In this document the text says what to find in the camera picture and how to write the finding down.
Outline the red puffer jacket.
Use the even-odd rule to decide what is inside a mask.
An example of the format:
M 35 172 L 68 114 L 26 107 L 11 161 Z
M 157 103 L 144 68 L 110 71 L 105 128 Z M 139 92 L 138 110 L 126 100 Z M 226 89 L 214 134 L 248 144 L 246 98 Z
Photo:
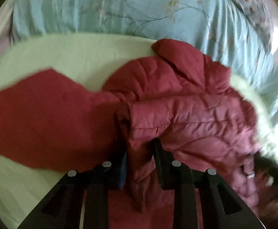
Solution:
M 217 170 L 259 218 L 276 220 L 273 189 L 253 176 L 256 113 L 230 86 L 231 70 L 185 42 L 162 39 L 154 56 L 115 71 L 92 92 L 41 67 L 0 85 L 0 155 L 31 168 L 91 170 L 127 145 L 128 176 L 109 194 L 111 228 L 170 228 L 173 193 L 163 191 L 147 144 L 190 168 Z

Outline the light green bed sheet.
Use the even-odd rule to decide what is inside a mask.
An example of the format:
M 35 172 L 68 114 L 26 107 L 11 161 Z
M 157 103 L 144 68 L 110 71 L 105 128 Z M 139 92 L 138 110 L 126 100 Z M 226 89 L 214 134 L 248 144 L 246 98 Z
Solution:
M 157 41 L 102 34 L 48 35 L 32 38 L 14 45 L 0 58 L 0 85 L 11 87 L 13 81 L 28 71 L 52 67 L 61 70 L 87 90 L 99 92 L 108 78 L 124 64 L 138 58 L 154 56 L 151 47 Z M 258 160 L 262 147 L 257 139 L 258 110 L 255 100 L 245 98 L 244 91 L 234 86 L 231 77 L 232 74 L 230 86 L 253 106 L 256 113 L 255 139 L 259 148 L 253 155 L 253 176 L 257 177 L 258 173 L 266 176 L 267 187 L 273 189 L 271 202 L 278 207 L 278 185 L 272 187 L 268 184 L 266 163 Z M 0 219 L 3 224 L 7 228 L 17 228 L 66 172 L 31 168 L 0 155 Z M 267 228 L 275 228 L 278 225 L 278 218 L 259 219 Z

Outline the light blue floral quilt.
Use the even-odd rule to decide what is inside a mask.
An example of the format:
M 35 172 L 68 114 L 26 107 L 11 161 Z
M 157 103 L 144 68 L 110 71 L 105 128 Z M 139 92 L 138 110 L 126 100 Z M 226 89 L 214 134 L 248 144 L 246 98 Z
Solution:
M 278 123 L 278 66 L 232 0 L 15 0 L 16 41 L 108 33 L 184 41 L 245 78 Z

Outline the grey dotted pillow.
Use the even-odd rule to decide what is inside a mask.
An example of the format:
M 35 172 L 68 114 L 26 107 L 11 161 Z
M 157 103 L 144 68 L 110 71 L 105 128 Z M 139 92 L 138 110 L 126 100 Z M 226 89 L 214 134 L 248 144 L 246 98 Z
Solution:
M 263 0 L 232 0 L 242 11 L 249 23 L 260 36 L 265 50 L 270 52 L 274 32 L 274 23 L 271 13 Z

